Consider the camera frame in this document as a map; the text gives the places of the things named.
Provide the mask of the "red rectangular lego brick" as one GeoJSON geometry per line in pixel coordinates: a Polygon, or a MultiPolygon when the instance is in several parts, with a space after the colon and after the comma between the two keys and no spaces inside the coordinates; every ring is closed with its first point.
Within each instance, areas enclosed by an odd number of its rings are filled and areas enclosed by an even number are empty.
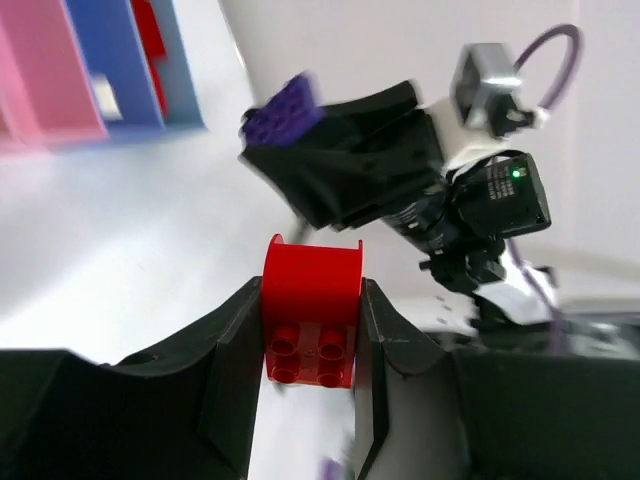
{"type": "Polygon", "coordinates": [[[158,72],[160,63],[167,59],[164,40],[151,2],[149,0],[132,0],[131,6],[159,107],[162,115],[166,116],[168,113],[168,103],[158,72]]]}

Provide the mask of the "red rounded lego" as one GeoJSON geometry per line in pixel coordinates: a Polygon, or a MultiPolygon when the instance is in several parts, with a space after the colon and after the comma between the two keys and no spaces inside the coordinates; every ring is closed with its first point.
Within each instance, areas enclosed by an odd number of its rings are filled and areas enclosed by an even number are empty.
{"type": "Polygon", "coordinates": [[[363,245],[268,247],[261,285],[266,373],[280,384],[349,389],[360,320],[363,245]]]}

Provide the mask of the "tan lego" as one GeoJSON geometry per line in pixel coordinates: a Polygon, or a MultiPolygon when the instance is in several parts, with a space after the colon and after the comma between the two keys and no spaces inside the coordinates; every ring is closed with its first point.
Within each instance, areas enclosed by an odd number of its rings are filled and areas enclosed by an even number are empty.
{"type": "Polygon", "coordinates": [[[123,116],[115,92],[107,77],[104,75],[93,75],[91,77],[91,85],[102,117],[108,121],[122,120],[123,116]]]}

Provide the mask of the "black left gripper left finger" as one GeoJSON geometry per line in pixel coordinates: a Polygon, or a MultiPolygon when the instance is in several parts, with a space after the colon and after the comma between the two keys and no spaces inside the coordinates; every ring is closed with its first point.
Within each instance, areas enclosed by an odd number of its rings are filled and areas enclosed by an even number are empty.
{"type": "Polygon", "coordinates": [[[126,478],[244,478],[263,347],[260,281],[167,339],[126,357],[131,402],[114,442],[126,478]]]}

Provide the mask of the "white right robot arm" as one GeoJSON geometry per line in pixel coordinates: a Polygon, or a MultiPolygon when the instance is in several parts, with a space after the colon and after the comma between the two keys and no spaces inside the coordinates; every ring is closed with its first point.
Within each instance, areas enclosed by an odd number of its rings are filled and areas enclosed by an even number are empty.
{"type": "Polygon", "coordinates": [[[245,113],[242,156],[308,227],[382,221],[447,290],[509,323],[544,323],[559,314],[553,281],[513,240],[548,228],[551,215],[533,158],[506,145],[507,131],[537,119],[511,120],[514,106],[502,96],[498,128],[473,130],[453,98],[422,107],[409,81],[323,107],[301,74],[245,113]]]}

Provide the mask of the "dark blue lego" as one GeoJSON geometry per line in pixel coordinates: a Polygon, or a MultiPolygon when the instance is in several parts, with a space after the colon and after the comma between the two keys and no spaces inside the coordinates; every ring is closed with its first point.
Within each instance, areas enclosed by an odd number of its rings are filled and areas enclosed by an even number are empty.
{"type": "Polygon", "coordinates": [[[300,73],[245,118],[241,134],[246,145],[286,147],[301,139],[324,117],[324,109],[316,103],[311,79],[300,73]]]}

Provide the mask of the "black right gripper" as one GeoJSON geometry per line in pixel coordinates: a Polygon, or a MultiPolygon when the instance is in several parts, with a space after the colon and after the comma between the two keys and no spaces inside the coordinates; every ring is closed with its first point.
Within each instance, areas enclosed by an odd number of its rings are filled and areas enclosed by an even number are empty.
{"type": "Polygon", "coordinates": [[[242,153],[310,226],[341,231],[380,220],[425,255],[422,270],[463,294],[505,280],[507,242],[550,226],[530,154],[507,148],[444,170],[412,83],[320,107],[324,119],[294,144],[244,142],[242,153]]]}

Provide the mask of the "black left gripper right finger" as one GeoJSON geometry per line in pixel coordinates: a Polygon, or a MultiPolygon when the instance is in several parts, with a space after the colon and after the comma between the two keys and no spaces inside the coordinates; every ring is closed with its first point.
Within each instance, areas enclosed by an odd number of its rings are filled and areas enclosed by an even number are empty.
{"type": "Polygon", "coordinates": [[[354,392],[357,477],[469,477],[453,358],[370,279],[362,283],[354,392]]]}

